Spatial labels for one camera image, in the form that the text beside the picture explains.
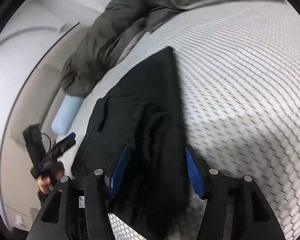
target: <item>ribbed blue pad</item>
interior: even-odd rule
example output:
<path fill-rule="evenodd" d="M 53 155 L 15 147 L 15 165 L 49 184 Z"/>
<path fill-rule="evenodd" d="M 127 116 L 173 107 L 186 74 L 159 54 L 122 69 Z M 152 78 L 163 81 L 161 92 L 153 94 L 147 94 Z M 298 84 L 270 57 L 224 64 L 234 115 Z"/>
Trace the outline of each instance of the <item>ribbed blue pad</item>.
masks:
<path fill-rule="evenodd" d="M 199 198 L 202 198 L 203 196 L 203 186 L 202 186 L 202 178 L 199 175 L 198 169 L 194 164 L 194 160 L 191 157 L 191 154 L 186 147 L 186 156 L 187 156 L 187 166 L 188 166 L 188 176 L 192 185 L 192 188 L 194 190 L 194 193 L 196 193 Z"/>
<path fill-rule="evenodd" d="M 113 198 L 119 192 L 120 184 L 127 167 L 128 158 L 129 151 L 125 146 L 117 163 L 117 166 L 115 167 L 114 172 L 112 172 L 112 175 L 110 177 L 109 195 L 111 198 Z"/>

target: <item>blue cushion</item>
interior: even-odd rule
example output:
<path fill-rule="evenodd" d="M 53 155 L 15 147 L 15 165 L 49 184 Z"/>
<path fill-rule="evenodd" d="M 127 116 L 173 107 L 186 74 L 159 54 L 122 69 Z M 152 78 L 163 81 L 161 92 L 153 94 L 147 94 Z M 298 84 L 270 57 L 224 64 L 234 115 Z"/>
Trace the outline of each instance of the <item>blue cushion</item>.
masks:
<path fill-rule="evenodd" d="M 66 95 L 54 118 L 51 128 L 56 134 L 67 134 L 83 102 L 82 97 Z"/>

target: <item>metal pin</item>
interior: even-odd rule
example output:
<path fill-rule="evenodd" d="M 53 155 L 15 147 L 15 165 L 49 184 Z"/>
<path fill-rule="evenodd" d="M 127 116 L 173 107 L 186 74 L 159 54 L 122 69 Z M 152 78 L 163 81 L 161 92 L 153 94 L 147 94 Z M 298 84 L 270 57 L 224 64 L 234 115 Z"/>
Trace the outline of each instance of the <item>metal pin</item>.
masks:
<path fill-rule="evenodd" d="M 252 181 L 252 178 L 249 175 L 245 175 L 243 178 L 247 182 L 251 182 Z"/>
<path fill-rule="evenodd" d="M 216 169 L 210 169 L 210 170 L 209 170 L 209 173 L 210 173 L 211 175 L 217 175 L 219 172 L 218 172 L 218 170 L 216 170 Z"/>
<path fill-rule="evenodd" d="M 94 174 L 95 175 L 101 175 L 103 173 L 103 170 L 102 169 L 96 169 L 95 171 L 94 171 Z"/>
<path fill-rule="evenodd" d="M 68 176 L 62 176 L 60 181 L 61 182 L 66 182 L 66 181 L 68 181 L 68 179 L 69 179 Z"/>

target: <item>bed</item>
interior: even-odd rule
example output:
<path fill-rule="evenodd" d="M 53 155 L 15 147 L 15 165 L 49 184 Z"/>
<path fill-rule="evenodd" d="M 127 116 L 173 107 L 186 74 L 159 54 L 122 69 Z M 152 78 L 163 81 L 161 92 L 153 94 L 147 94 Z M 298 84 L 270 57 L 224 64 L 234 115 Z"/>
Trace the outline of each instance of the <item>bed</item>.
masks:
<path fill-rule="evenodd" d="M 99 98 L 133 66 L 166 46 L 179 70 L 187 140 L 214 168 L 253 176 L 286 239 L 300 234 L 300 16 L 288 2 L 239 1 L 177 15 L 146 33 L 85 98 L 60 159 L 66 175 Z M 195 239 L 205 202 L 192 194 L 168 239 Z M 110 214 L 116 239 L 143 237 Z M 224 239 L 229 239 L 231 218 Z"/>

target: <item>honeycomb pattern fabric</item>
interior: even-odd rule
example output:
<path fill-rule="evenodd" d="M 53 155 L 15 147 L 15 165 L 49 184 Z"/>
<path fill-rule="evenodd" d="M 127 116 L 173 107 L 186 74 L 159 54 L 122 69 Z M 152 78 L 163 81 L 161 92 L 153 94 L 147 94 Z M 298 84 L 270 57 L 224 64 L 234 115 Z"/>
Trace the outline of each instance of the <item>honeycomb pattern fabric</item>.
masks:
<path fill-rule="evenodd" d="M 175 50 L 187 139 L 231 176 L 249 174 L 286 239 L 300 234 L 300 16 L 288 4 L 228 2 L 177 15 L 147 33 L 97 84 L 70 129 L 77 145 L 63 156 L 68 175 L 98 98 L 133 66 L 166 46 Z M 195 239 L 205 202 L 192 195 L 169 240 Z M 110 215 L 116 239 L 142 239 Z M 224 239 L 229 239 L 227 217 Z"/>

